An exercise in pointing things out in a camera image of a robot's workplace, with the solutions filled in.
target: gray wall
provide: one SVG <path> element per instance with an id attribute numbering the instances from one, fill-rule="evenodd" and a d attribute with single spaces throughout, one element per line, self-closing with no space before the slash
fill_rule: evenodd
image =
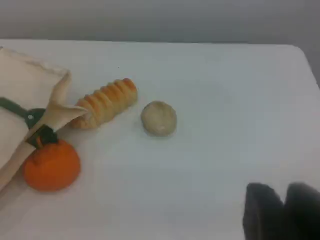
<path id="1" fill-rule="evenodd" d="M 293 44 L 320 79 L 320 0 L 1 0 L 0 38 Z"/>

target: bread roll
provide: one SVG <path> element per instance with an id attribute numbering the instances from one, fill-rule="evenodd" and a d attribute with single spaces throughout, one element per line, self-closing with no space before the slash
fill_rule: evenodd
<path id="1" fill-rule="evenodd" d="M 88 114 L 76 118 L 70 126 L 76 129 L 97 128 L 110 122 L 137 100 L 138 91 L 132 80 L 116 80 L 80 99 L 76 105 L 87 109 Z"/>

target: black object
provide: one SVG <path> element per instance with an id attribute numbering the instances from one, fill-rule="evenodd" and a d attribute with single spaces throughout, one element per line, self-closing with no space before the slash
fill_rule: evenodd
<path id="1" fill-rule="evenodd" d="M 0 97 L 0 107 L 23 118 L 29 129 L 32 129 L 36 123 L 39 122 L 46 111 L 44 108 L 25 110 L 20 105 L 5 97 Z"/>
<path id="2" fill-rule="evenodd" d="M 276 192 L 268 185 L 247 187 L 243 229 L 246 240 L 298 240 L 293 221 Z"/>
<path id="3" fill-rule="evenodd" d="M 23 118 L 29 129 L 32 129 L 39 122 L 46 111 L 44 108 L 26 110 L 5 97 L 0 97 L 0 107 Z M 40 149 L 46 144 L 57 143 L 58 136 L 52 128 L 42 125 L 26 142 Z"/>

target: green clip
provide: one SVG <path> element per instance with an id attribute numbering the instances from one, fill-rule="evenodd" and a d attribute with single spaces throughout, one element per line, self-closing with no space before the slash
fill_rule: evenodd
<path id="1" fill-rule="evenodd" d="M 47 125 L 42 125 L 31 137 L 29 137 L 26 142 L 36 149 L 41 149 L 46 144 L 57 144 L 58 143 L 58 136 Z"/>
<path id="2" fill-rule="evenodd" d="M 5 97 L 0 97 L 0 107 L 23 118 L 29 129 L 40 121 L 46 111 L 44 108 L 26 110 Z M 39 149 L 46 144 L 57 143 L 58 136 L 52 128 L 43 125 L 26 142 Z"/>
<path id="3" fill-rule="evenodd" d="M 23 118 L 29 129 L 32 129 L 36 123 L 39 122 L 46 111 L 44 108 L 31 109 L 29 111 L 25 110 L 20 105 L 5 97 L 0 97 L 0 107 Z"/>

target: beige ball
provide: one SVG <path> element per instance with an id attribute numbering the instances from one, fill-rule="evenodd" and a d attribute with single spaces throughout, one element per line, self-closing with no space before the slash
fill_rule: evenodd
<path id="1" fill-rule="evenodd" d="M 177 128 L 176 111 L 162 101 L 149 103 L 141 113 L 143 127 L 156 136 L 168 136 Z"/>

